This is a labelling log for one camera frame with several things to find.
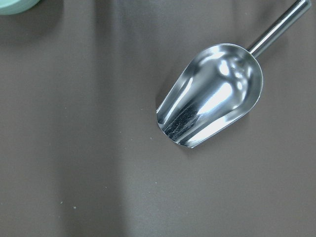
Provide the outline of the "mint green bowl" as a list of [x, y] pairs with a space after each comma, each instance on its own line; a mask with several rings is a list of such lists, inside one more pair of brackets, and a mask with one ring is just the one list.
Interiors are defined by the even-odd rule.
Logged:
[[13, 15], [22, 13], [35, 6], [40, 0], [0, 0], [0, 14]]

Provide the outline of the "metal ice scoop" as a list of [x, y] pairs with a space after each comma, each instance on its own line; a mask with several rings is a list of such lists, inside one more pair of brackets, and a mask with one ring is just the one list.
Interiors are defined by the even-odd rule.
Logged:
[[174, 143], [194, 148], [246, 115], [263, 89], [258, 56], [311, 5], [295, 1], [248, 48], [220, 43], [199, 52], [158, 106], [160, 130]]

